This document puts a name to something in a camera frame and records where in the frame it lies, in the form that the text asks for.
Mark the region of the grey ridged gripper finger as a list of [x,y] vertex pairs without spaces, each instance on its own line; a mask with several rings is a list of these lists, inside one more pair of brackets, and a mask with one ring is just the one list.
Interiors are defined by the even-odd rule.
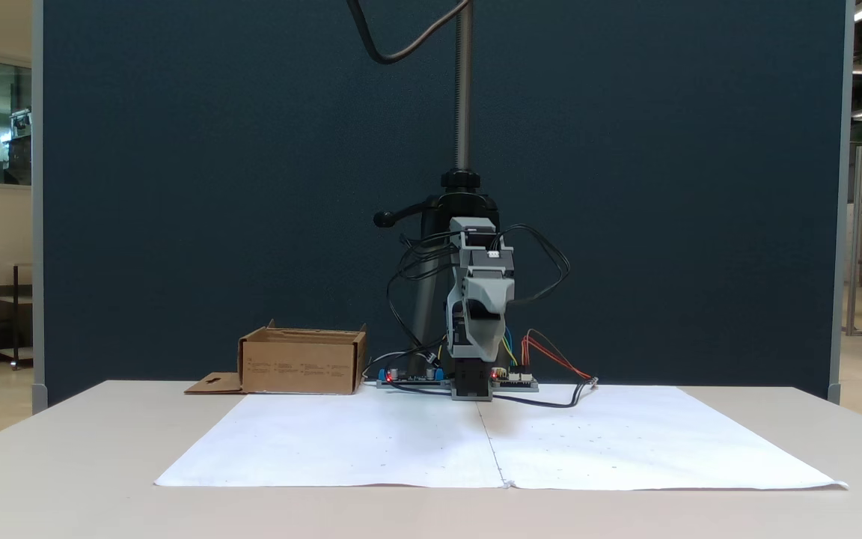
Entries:
[[513,300],[514,280],[502,273],[465,277],[465,313],[470,320],[500,320]]

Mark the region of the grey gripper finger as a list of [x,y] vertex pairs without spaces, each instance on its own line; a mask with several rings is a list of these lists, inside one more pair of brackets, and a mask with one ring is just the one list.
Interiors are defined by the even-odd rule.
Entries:
[[503,347],[506,323],[502,317],[475,320],[469,318],[465,322],[465,333],[468,338],[468,352],[465,357],[473,359],[497,359]]

